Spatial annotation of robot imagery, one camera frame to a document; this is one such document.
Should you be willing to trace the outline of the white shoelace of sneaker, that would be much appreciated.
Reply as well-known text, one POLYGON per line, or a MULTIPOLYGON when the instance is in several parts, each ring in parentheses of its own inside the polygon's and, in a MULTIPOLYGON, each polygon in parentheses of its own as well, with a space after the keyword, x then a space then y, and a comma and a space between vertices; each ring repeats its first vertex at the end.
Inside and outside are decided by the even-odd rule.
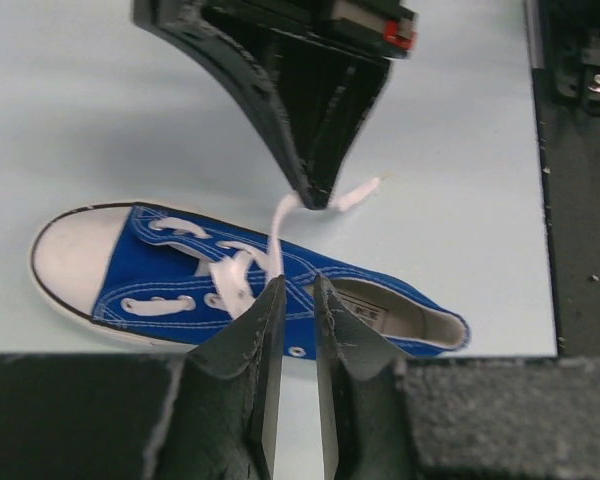
MULTIPOLYGON (((344 212, 362 202, 376 190, 382 182, 381 177, 374 177, 359 185, 348 193, 330 201, 327 209, 344 212)), ((221 248, 237 250, 233 256, 224 256, 216 262, 209 262, 208 270, 216 293, 211 294, 209 305, 226 311, 231 319, 236 319, 246 312, 255 302, 255 297, 247 280, 252 263, 256 263, 266 273, 266 283, 284 272, 283 254, 279 238, 281 225, 286 216, 296 208, 300 208, 301 200, 297 194, 288 194, 278 203, 267 241, 267 250, 259 250, 244 242, 224 242, 221 248)), ((207 231, 194 222, 176 217, 164 217, 149 221, 148 227, 153 230, 171 230, 173 234, 193 236, 196 240, 212 238, 207 231)), ((175 300, 164 300, 154 297, 150 300, 124 298, 121 306, 124 311, 137 316, 160 316, 195 309, 194 300, 180 296, 175 300)))

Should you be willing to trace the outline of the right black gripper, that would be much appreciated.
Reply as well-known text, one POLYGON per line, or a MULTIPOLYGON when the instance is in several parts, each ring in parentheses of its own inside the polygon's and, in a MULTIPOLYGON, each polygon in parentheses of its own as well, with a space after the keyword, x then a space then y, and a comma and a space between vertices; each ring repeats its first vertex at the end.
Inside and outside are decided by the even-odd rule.
POLYGON ((387 81, 380 57, 407 57, 417 20, 400 1, 132 3, 136 26, 229 93, 311 210, 326 207, 387 81))

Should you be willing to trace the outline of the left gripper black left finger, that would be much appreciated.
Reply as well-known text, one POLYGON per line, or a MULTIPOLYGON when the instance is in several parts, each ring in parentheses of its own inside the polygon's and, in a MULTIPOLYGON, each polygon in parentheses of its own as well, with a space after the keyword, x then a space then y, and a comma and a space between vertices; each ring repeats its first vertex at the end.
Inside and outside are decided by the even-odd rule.
POLYGON ((285 283, 186 354, 0 354, 0 479, 269 479, 285 283))

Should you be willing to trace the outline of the blue sneaker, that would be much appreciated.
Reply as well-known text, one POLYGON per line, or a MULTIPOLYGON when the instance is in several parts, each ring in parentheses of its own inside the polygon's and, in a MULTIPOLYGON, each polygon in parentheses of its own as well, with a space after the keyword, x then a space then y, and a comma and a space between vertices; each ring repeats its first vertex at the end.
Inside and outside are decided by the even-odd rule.
MULTIPOLYGON (((313 285, 326 277, 345 307, 414 356, 464 348, 466 321, 406 282, 283 242, 284 349, 316 356, 313 285)), ((218 219, 162 205, 110 203, 66 212, 34 241, 30 269, 48 301, 91 329, 148 345, 199 345, 234 317, 211 271, 248 262, 248 298, 267 280, 267 237, 218 219)))

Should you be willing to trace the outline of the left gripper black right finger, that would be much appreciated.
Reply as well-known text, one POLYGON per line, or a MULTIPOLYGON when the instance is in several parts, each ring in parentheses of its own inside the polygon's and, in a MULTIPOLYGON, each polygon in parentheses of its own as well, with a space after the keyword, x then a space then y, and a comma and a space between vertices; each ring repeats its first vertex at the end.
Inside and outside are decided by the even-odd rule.
POLYGON ((600 479, 600 359, 412 358, 314 283, 328 479, 600 479))

